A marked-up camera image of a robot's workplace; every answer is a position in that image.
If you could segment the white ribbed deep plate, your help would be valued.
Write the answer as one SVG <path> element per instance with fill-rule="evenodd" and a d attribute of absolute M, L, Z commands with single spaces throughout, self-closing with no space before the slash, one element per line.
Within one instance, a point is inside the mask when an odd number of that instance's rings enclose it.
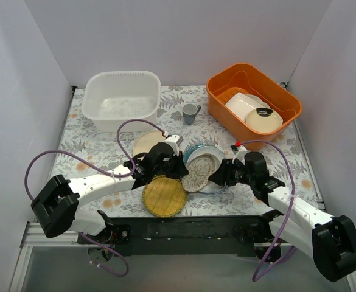
<path fill-rule="evenodd" d="M 199 149 L 196 149 L 190 156 L 188 160 L 183 160 L 184 163 L 187 165 L 190 163 L 191 160 L 196 158 L 197 156 L 200 155 L 209 155 L 212 157 L 212 159 L 215 161 L 215 169 L 217 170 L 218 167 L 220 166 L 222 160 L 225 158 L 225 154 L 217 147 L 215 146 L 210 146 L 207 145 L 205 147 L 201 147 Z M 202 189 L 198 191 L 198 193 L 201 194 L 214 194 L 214 193 L 219 193 L 221 192 L 225 186 L 218 186 L 213 182 L 208 182 Z"/>

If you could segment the speckled grey plate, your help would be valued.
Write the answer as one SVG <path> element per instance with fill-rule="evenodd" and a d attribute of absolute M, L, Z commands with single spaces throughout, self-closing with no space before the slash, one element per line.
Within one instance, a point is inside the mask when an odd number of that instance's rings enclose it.
<path fill-rule="evenodd" d="M 215 172 L 215 159 L 208 154 L 199 155 L 186 165 L 189 174 L 182 177 L 183 189 L 197 192 L 208 183 L 208 178 Z"/>

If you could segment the teal embossed plate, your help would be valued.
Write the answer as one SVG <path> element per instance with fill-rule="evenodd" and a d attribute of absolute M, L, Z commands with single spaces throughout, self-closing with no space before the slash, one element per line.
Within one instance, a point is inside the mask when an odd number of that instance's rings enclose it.
<path fill-rule="evenodd" d="M 183 159 L 186 161 L 189 159 L 189 156 L 196 150 L 201 147 L 205 147 L 206 144 L 195 144 L 188 146 L 184 151 L 183 151 Z"/>

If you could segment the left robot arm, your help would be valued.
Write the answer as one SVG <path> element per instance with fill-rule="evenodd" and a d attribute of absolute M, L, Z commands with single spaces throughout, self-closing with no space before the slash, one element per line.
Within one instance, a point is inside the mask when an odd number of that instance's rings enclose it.
<path fill-rule="evenodd" d="M 146 186 L 158 175 L 178 180 L 189 173 L 174 142 L 159 142 L 148 153 L 130 158 L 112 170 L 96 168 L 96 171 L 95 175 L 75 179 L 53 176 L 32 198 L 31 209 L 47 238 L 76 231 L 106 243 L 113 234 L 108 217 L 81 210 L 84 205 L 114 192 Z"/>

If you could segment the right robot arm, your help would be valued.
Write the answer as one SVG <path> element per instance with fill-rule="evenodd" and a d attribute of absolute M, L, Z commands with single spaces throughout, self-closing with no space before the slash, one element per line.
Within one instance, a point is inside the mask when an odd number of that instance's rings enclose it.
<path fill-rule="evenodd" d="M 261 218 L 259 237 L 272 242 L 280 235 L 308 255 L 331 282 L 356 271 L 356 228 L 352 220 L 323 212 L 293 196 L 284 182 L 270 175 L 261 153 L 249 152 L 244 159 L 224 159 L 209 180 L 219 186 L 246 184 L 258 200 L 273 208 Z"/>

